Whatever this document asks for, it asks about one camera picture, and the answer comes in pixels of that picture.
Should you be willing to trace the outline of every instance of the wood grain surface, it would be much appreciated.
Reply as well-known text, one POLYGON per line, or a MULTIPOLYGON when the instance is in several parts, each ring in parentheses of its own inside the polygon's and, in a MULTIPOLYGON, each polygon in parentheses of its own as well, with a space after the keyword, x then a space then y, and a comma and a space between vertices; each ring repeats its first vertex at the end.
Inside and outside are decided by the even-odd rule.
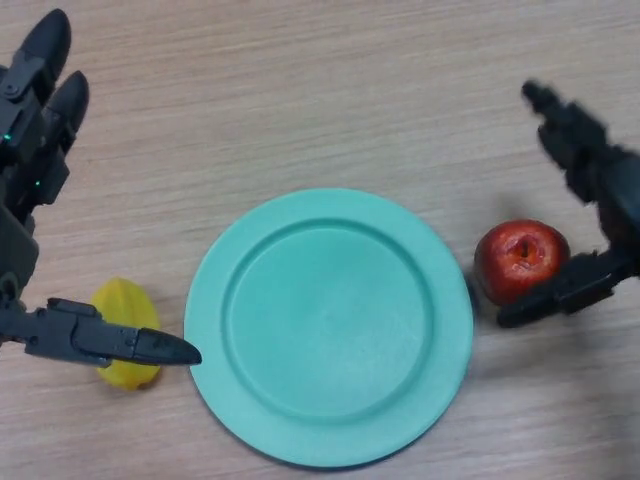
MULTIPOLYGON (((119 275, 182 333, 191 278, 239 215, 306 187, 368 190, 429 222, 467 268, 496 222, 532 216, 604 244, 539 149, 529 76, 640 146, 637 0, 0 0, 0 60, 64 8, 92 101, 24 300, 86 301, 119 275)), ((120 393, 90 368, 0 354, 0 478, 640 478, 640 289, 572 319, 478 319, 464 386, 398 455, 328 473, 279 465, 216 423, 187 369, 120 393)))

